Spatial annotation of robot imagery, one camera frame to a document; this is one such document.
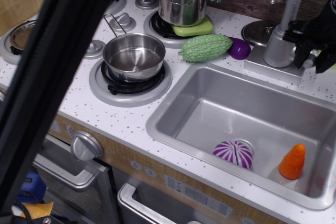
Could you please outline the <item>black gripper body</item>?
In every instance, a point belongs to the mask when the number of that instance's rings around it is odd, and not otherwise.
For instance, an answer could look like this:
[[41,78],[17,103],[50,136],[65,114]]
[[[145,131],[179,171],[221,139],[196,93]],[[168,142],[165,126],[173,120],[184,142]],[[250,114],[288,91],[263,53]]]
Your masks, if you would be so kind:
[[283,40],[295,44],[307,42],[320,50],[335,46],[335,0],[328,0],[319,16],[312,20],[291,21]]

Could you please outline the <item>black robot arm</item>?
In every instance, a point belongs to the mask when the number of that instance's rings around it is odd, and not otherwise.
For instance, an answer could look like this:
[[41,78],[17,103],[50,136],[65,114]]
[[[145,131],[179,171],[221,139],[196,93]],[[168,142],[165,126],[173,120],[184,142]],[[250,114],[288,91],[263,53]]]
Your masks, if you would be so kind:
[[[248,71],[225,53],[188,63],[166,50],[164,80],[131,104],[100,100],[102,59],[92,38],[113,38],[111,0],[45,0],[20,61],[1,60],[1,157],[27,169],[45,134],[75,131],[102,145],[99,158],[223,223],[335,223],[335,73],[311,70],[291,85]],[[126,10],[143,32],[150,12]]]

